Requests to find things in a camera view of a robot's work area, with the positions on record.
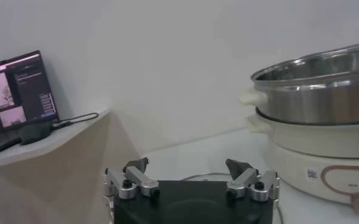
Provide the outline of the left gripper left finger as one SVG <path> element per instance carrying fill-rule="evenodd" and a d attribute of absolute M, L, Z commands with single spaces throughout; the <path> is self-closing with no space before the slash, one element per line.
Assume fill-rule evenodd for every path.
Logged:
<path fill-rule="evenodd" d="M 144 157 L 129 161 L 122 170 L 106 168 L 104 171 L 106 196 L 116 195 L 122 200 L 131 200 L 136 197 L 139 189 L 142 196 L 151 199 L 159 197 L 159 182 L 144 174 L 148 164 L 148 158 Z"/>

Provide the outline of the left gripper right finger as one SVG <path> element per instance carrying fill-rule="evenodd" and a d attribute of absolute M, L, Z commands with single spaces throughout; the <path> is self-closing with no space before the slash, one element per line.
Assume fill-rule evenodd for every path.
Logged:
<path fill-rule="evenodd" d="M 226 159 L 225 164 L 232 181 L 227 182 L 226 195 L 229 201 L 250 197 L 257 202 L 279 201 L 280 176 L 276 171 L 267 170 L 261 174 L 249 163 Z"/>

